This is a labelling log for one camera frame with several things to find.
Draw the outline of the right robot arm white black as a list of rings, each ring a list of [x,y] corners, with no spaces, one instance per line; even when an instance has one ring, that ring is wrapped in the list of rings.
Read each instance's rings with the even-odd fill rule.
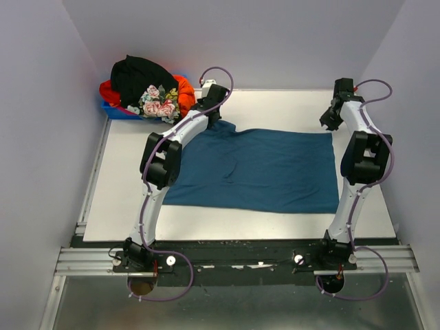
[[[341,160],[342,194],[335,217],[316,252],[319,266],[330,270],[346,263],[354,252],[354,233],[369,191],[389,175],[393,161],[389,160],[393,138],[383,134],[365,112],[366,101],[355,92],[351,78],[339,78],[334,83],[329,108],[320,117],[328,131],[345,124],[351,134]]]

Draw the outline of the teal blue t shirt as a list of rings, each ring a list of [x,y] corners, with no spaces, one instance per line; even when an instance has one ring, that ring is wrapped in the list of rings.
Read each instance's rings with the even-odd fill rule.
[[[220,120],[183,149],[164,204],[333,214],[339,204],[329,133],[237,131]]]

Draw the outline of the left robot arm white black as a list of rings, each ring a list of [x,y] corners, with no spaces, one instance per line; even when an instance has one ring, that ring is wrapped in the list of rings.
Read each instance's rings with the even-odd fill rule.
[[[200,133],[220,118],[220,106],[231,91],[213,80],[204,83],[202,97],[185,118],[164,133],[151,133],[146,141],[140,174],[143,202],[139,219],[122,245],[122,266],[146,271],[153,264],[151,244],[155,241],[157,220],[166,193],[177,181],[183,150]]]

